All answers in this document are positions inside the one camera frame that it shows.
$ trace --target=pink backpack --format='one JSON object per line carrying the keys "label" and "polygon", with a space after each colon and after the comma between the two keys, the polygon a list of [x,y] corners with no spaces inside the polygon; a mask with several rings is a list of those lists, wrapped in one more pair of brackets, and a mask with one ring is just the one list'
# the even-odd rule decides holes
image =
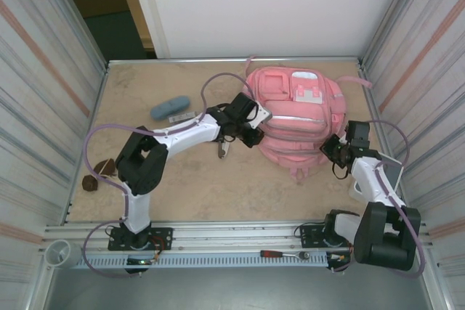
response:
{"label": "pink backpack", "polygon": [[298,170],[305,178],[311,167],[326,162],[320,145],[344,133],[346,102],[337,84],[342,81],[371,87],[354,76],[332,81],[316,70],[298,68],[258,68],[247,78],[256,99],[273,115],[260,126],[265,136],[258,147],[274,163],[290,168],[295,179]]}

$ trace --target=red screwdriver handle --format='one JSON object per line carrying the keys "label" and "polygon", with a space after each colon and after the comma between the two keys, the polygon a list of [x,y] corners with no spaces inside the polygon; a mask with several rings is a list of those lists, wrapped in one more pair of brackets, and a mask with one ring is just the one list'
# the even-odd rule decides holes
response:
{"label": "red screwdriver handle", "polygon": [[278,252],[277,250],[261,250],[260,256],[263,258],[282,258],[283,252]]}

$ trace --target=white cylinder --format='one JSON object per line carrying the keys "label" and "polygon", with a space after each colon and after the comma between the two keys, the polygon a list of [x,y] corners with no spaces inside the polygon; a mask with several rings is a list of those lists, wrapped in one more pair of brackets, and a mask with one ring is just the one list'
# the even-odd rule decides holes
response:
{"label": "white cylinder", "polygon": [[82,257],[80,245],[67,240],[55,240],[45,250],[45,262],[54,268],[67,269],[75,266]]}

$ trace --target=corrugated metal wall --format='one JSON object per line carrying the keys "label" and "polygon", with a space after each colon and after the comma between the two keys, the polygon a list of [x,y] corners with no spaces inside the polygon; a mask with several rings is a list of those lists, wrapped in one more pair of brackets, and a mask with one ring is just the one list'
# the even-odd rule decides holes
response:
{"label": "corrugated metal wall", "polygon": [[[421,211],[457,308],[465,307],[465,0],[405,0],[365,59],[383,119],[411,142],[405,196]],[[395,156],[405,146],[388,133]]]}
{"label": "corrugated metal wall", "polygon": [[59,224],[105,65],[67,0],[0,0],[0,309]]}

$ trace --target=wooden floor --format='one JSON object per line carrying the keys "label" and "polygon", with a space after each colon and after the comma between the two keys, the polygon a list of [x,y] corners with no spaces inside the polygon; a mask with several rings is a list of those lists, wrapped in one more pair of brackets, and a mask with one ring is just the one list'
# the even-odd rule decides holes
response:
{"label": "wooden floor", "polygon": [[[264,65],[312,68],[329,78],[357,75],[355,62],[292,61],[253,62],[249,71]],[[243,76],[243,62],[157,62],[112,65],[95,125],[120,123],[159,129],[167,122],[155,122],[151,107],[179,95],[191,99],[190,110],[201,110],[200,89],[213,74],[237,73]],[[241,82],[224,77],[206,89],[209,105],[230,102],[240,91]],[[348,117],[368,120],[370,114],[362,87],[343,83]],[[129,132],[103,130],[89,145],[91,164],[118,156]],[[372,147],[379,149],[372,130]],[[121,193],[99,183],[96,192],[81,187],[83,166],[68,220],[117,219],[123,212]],[[163,179],[152,193],[150,215],[153,220],[276,220],[321,219],[332,208],[362,212],[364,206],[349,197],[351,179],[339,181],[329,164],[312,171],[311,176],[295,182],[288,170],[266,159],[257,148],[233,142],[224,160],[217,157],[217,145],[200,144],[166,164]]]}

